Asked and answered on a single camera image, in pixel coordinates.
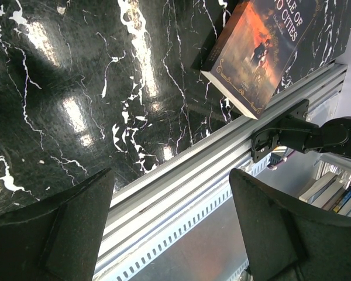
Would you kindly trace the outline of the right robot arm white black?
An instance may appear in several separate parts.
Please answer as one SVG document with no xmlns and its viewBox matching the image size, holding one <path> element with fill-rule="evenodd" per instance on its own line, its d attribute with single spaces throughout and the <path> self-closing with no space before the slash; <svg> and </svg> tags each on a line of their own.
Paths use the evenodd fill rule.
<svg viewBox="0 0 351 281">
<path fill-rule="evenodd" d="M 277 130 L 279 144 L 297 152 L 331 153 L 351 159 L 351 116 L 331 119 L 321 126 L 286 117 Z"/>
</svg>

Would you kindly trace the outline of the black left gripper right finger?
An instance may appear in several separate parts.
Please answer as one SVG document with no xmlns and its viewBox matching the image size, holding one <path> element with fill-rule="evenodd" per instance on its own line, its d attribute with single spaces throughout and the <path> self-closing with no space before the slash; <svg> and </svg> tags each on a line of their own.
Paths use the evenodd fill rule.
<svg viewBox="0 0 351 281">
<path fill-rule="evenodd" d="M 351 218 L 232 169 L 229 184 L 254 280 L 351 280 Z"/>
</svg>

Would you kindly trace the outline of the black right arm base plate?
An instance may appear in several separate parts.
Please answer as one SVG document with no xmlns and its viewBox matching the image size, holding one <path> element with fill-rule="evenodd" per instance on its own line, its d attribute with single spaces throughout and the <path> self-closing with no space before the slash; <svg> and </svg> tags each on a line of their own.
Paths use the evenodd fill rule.
<svg viewBox="0 0 351 281">
<path fill-rule="evenodd" d="M 311 126 L 306 121 L 308 108 L 309 100 L 303 99 L 254 132 L 251 136 L 250 153 L 253 163 L 258 163 L 280 145 L 303 143 L 303 140 L 298 141 L 295 138 L 311 131 Z"/>
</svg>

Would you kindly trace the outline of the dark tale of two cities book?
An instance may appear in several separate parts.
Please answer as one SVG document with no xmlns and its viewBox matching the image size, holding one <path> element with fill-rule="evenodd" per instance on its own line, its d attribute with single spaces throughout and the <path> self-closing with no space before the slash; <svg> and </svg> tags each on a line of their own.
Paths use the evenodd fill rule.
<svg viewBox="0 0 351 281">
<path fill-rule="evenodd" d="M 242 1 L 201 73 L 246 117 L 259 119 L 323 1 Z"/>
</svg>

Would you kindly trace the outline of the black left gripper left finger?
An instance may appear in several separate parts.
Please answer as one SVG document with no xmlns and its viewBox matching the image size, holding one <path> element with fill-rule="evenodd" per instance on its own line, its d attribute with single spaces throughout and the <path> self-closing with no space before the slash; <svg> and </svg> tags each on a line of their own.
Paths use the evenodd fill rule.
<svg viewBox="0 0 351 281">
<path fill-rule="evenodd" d="M 91 280 L 114 187 L 104 169 L 0 215 L 0 280 Z"/>
</svg>

